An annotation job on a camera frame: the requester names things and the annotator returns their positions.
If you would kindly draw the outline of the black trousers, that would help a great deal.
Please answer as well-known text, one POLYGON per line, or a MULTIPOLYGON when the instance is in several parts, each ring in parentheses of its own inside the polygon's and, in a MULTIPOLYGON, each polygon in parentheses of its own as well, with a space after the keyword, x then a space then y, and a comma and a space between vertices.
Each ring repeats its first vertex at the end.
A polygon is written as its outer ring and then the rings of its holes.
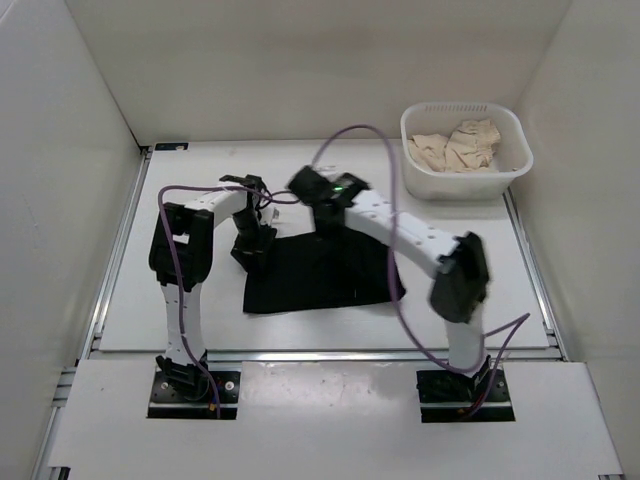
POLYGON ((243 311, 266 315, 391 301, 388 247, 360 232, 274 239, 264 252, 232 257, 247 273, 243 311))

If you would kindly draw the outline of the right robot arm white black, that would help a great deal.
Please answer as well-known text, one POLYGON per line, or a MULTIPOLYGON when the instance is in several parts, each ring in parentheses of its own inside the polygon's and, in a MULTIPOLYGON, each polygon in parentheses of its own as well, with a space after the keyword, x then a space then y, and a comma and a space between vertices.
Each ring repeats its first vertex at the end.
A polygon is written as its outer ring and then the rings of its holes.
POLYGON ((388 247, 391 267, 398 252, 433 280, 428 300, 444 321, 449 345, 448 362, 441 365, 450 373, 444 394, 476 397, 489 370, 483 314, 490 275, 482 239, 473 232, 455 236, 400 212, 350 173, 327 178, 305 166, 288 189, 311 209, 318 234, 364 234, 388 247))

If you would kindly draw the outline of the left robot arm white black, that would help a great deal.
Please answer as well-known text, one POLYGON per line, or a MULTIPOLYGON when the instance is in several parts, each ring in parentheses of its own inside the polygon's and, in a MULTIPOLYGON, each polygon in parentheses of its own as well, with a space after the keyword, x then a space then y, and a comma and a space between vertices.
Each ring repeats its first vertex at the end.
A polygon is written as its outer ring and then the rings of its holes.
POLYGON ((156 358, 166 381, 189 402, 220 408, 219 387, 207 364, 201 329, 201 290, 214 256, 214 231, 230 219, 237 230, 232 258, 259 273, 277 230, 277 211, 263 179, 225 175, 214 187, 167 185, 157 194, 158 220, 149 266, 161 285, 167 314, 166 351, 156 358))

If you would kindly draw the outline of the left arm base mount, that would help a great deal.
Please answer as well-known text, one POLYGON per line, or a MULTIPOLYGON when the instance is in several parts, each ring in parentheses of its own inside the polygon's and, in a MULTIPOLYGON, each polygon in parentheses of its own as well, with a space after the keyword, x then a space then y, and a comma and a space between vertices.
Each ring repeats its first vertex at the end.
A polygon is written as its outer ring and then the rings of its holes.
POLYGON ((179 382, 159 367, 154 372, 147 417, 150 419, 235 420, 241 389, 239 369, 212 370, 219 402, 210 381, 197 370, 195 384, 179 382))

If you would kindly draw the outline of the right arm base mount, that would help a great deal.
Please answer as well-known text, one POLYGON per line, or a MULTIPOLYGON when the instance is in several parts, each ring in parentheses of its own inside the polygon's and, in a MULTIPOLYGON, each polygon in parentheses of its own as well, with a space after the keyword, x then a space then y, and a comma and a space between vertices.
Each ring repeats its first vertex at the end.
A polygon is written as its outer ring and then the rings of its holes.
POLYGON ((473 377, 447 370, 418 370, 416 389, 424 424, 514 422, 503 369, 485 364, 473 377))

